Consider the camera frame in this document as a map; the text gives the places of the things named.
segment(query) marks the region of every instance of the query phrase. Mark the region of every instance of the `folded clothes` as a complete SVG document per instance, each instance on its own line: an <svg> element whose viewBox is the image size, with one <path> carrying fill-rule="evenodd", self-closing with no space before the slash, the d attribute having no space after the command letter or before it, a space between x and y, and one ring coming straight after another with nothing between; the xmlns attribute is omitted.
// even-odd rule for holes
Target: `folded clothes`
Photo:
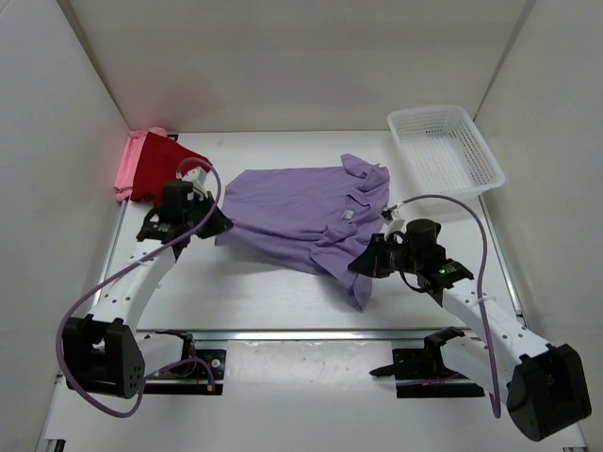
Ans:
<svg viewBox="0 0 603 452"><path fill-rule="evenodd" d="M188 157L198 157L209 162L207 158L189 151L173 139L149 132L140 151L131 200L152 202L156 206L161 205L163 185L176 178L176 170L180 162ZM182 168L182 172L184 174L199 166L198 163L191 162Z"/></svg>
<svg viewBox="0 0 603 452"><path fill-rule="evenodd" d="M144 144L148 132L152 132L161 137L166 137L168 135L166 130L161 127L152 127L148 131L133 130L128 134L128 139L125 142L125 148L123 149L122 162L120 163L120 168L118 169L117 177L115 178L115 185L113 186L117 201L123 201L132 194L134 174L136 173L142 145Z"/></svg>
<svg viewBox="0 0 603 452"><path fill-rule="evenodd" d="M333 275L349 303L362 310L372 282L350 272L348 264L383 225L389 171L348 153L341 162L244 171L226 187L222 206L235 227L216 243L244 243L297 270Z"/></svg>

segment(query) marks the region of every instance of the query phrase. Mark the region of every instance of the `pink cloth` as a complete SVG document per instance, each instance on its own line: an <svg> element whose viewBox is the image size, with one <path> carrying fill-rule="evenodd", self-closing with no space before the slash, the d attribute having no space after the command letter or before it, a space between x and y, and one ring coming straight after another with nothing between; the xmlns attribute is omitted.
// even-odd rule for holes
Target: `pink cloth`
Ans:
<svg viewBox="0 0 603 452"><path fill-rule="evenodd" d="M113 186L117 201L123 201L132 194L134 174L136 174L140 152L142 151L142 145L147 138L148 132L153 132L162 137L168 135L165 129L162 129L161 127L152 127L148 131L134 130L128 134L128 140L125 143L125 149L123 149L122 162L120 163L120 168L118 169L117 177L115 178L115 185Z"/></svg>

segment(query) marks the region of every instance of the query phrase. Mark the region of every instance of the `perforated basket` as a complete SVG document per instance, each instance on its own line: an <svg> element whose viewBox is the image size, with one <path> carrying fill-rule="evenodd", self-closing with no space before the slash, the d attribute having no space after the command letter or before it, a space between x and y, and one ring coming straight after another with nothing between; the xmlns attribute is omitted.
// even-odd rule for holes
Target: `perforated basket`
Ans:
<svg viewBox="0 0 603 452"><path fill-rule="evenodd" d="M504 184L500 165L460 106L394 111L387 122L419 194L468 198Z"/></svg>

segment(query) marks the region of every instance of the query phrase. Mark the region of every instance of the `red cloth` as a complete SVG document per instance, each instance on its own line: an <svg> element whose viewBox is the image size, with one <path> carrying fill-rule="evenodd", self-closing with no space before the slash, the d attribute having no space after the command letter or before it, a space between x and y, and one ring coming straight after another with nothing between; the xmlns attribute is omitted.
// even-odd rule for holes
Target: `red cloth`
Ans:
<svg viewBox="0 0 603 452"><path fill-rule="evenodd" d="M152 202L155 206L161 205L163 185L176 178L178 165L188 157L198 157L209 163L207 158L189 151L173 139L149 132L140 151L130 199ZM185 174L199 166L194 162L186 164L182 173Z"/></svg>

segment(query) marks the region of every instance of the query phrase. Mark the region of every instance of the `white wall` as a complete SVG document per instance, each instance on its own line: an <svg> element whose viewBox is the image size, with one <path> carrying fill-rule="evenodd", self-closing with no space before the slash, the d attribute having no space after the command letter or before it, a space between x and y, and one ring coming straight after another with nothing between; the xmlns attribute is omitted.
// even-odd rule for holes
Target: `white wall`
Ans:
<svg viewBox="0 0 603 452"><path fill-rule="evenodd" d="M603 2L536 2L477 123L507 176L487 197L528 321L581 354L603 450Z"/></svg>
<svg viewBox="0 0 603 452"><path fill-rule="evenodd" d="M58 321L98 278L116 220L127 129L55 0L0 10L0 450L30 452Z"/></svg>
<svg viewBox="0 0 603 452"><path fill-rule="evenodd" d="M132 128L387 128L478 105L525 0L62 0Z"/></svg>

